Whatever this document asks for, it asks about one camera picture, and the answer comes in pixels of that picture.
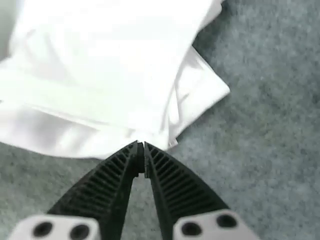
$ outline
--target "folded white fabric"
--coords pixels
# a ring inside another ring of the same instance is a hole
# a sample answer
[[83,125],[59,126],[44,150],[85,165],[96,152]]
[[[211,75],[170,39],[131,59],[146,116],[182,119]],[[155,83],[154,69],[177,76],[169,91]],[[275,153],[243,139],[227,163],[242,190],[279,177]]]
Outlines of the folded white fabric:
[[25,0],[0,63],[0,141],[71,158],[135,140],[172,147],[230,91],[190,48],[220,11],[220,0]]

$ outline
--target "floor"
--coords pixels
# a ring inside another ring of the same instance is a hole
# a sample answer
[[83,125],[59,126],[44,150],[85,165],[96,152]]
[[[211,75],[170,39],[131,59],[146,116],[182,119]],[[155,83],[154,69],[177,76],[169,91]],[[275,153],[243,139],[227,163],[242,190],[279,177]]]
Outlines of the floor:
[[[0,53],[13,1],[0,0]],[[194,46],[231,94],[170,153],[263,240],[320,239],[320,1],[226,0]],[[0,144],[0,238],[47,210],[99,161]],[[160,240],[151,187],[134,181],[123,240]]]

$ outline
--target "carpet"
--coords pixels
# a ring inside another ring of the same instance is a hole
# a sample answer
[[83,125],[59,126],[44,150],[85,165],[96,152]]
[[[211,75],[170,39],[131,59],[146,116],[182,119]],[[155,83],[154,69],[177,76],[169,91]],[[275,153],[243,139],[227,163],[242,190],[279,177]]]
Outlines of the carpet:
[[[3,54],[12,2],[0,0]],[[227,0],[194,42],[231,94],[169,153],[263,240],[320,239],[319,26],[318,0]],[[46,211],[98,162],[0,144],[0,238],[20,219]],[[122,239],[161,239],[143,177],[134,180]]]

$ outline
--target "fabric fold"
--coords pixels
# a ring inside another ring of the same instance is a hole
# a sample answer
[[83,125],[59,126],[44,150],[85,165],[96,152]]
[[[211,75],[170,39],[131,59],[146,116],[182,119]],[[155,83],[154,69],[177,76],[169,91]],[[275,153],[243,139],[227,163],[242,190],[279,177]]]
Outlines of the fabric fold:
[[167,150],[230,92],[190,47],[220,0],[95,1],[47,16],[22,5],[0,63],[1,142],[68,158],[104,159],[135,140]]

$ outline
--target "black hole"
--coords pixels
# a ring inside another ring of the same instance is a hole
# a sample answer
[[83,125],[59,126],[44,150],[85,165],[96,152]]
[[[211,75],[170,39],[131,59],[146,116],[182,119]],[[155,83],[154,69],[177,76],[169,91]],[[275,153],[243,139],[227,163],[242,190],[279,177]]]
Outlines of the black hole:
[[186,236],[198,236],[202,233],[201,227],[194,222],[185,223],[181,230]]
[[221,228],[234,228],[235,226],[237,226],[237,221],[235,220],[235,218],[227,214],[219,216],[216,219],[216,222]]
[[72,240],[84,240],[89,235],[89,227],[87,225],[81,224],[75,226],[70,232],[70,238]]
[[51,232],[52,227],[53,225],[51,222],[48,222],[48,221],[42,222],[34,228],[33,236],[37,238],[45,237]]

